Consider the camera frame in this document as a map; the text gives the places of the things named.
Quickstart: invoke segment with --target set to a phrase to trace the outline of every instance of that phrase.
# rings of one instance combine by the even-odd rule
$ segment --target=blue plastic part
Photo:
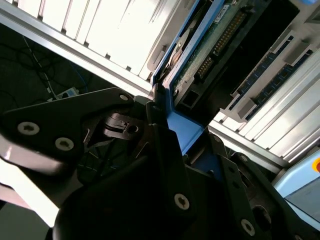
[[[187,47],[183,51],[181,57],[179,58],[178,62],[172,69],[172,71],[169,73],[166,81],[163,83],[163,86],[166,89],[166,110],[167,110],[167,121],[168,126],[171,130],[175,131],[179,140],[180,148],[182,151],[182,154],[185,154],[188,149],[195,143],[195,141],[200,137],[200,135],[204,131],[204,127],[189,119],[188,117],[184,116],[183,114],[177,112],[175,110],[174,101],[173,101],[173,84],[175,80],[177,79],[178,74],[181,72],[184,65],[187,63],[188,59],[193,54],[194,50],[196,49],[198,43],[200,42],[201,38],[204,36],[208,28],[210,27],[211,23],[214,21],[216,16],[218,15],[224,0],[215,0],[212,5],[210,6],[208,12],[204,16],[202,22],[200,23],[199,27],[193,34],[190,42],[188,43]],[[160,62],[158,68],[153,74],[153,78],[151,79],[152,85],[154,85],[157,74],[159,74],[159,70],[161,66],[166,61],[166,58],[169,58],[169,53],[173,49],[179,35],[181,34],[182,30],[184,29],[185,25],[187,24],[189,18],[192,15],[192,12],[195,10],[197,4],[199,1],[197,0],[194,5],[192,6],[192,9],[185,20],[184,24],[182,25],[177,37],[175,38],[174,42],[169,47],[168,51],[164,55],[164,58]]]
[[[216,180],[219,182],[223,181],[218,157],[217,155],[212,154],[211,150],[209,149],[206,149],[206,151],[201,154],[201,156],[194,162],[192,167],[205,173],[212,171]]]
[[[312,168],[313,162],[318,158],[320,158],[320,150],[316,151],[314,154],[290,168],[274,185],[275,189],[283,198],[314,181],[320,176],[320,173],[314,171]],[[288,202],[288,204],[302,220],[320,231],[320,223],[318,221],[291,203]]]

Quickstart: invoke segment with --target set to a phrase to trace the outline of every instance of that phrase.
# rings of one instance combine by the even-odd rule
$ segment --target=green circuit board
[[[201,69],[201,67],[206,67],[210,64],[208,55],[217,48],[217,44],[221,41],[226,29],[230,27],[233,19],[241,11],[241,8],[246,5],[248,0],[239,0],[236,4],[232,4],[231,2],[232,1],[227,1],[223,5],[217,17],[176,79],[173,91],[181,92],[183,84],[187,83],[189,80],[192,81],[193,76]]]

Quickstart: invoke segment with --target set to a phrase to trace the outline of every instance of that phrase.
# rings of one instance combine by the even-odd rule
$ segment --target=circuit board
[[[193,55],[177,77],[173,86],[174,92],[178,92],[182,97],[184,94],[183,85],[191,85],[196,73],[204,74],[208,70],[211,64],[210,54],[219,54],[228,43],[237,26],[241,24],[245,17],[245,14],[241,15],[241,8],[247,2],[248,0],[239,0],[237,3],[235,1],[227,1],[224,4]]]

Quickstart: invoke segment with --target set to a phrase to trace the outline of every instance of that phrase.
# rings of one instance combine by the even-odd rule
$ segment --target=dark floor
[[[63,57],[47,50],[26,38],[34,54],[45,66],[54,92],[59,93],[75,87],[85,93],[113,87],[104,79],[73,65]],[[0,24],[0,113],[9,109],[25,107],[32,103],[41,103],[50,99],[45,76],[31,69],[31,53],[23,37],[17,32]],[[87,82],[87,87],[78,73]]]

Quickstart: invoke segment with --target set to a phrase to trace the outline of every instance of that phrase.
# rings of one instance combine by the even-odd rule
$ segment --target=orange label
[[[320,157],[317,158],[317,159],[312,163],[312,169],[315,170],[317,173],[320,173]]]

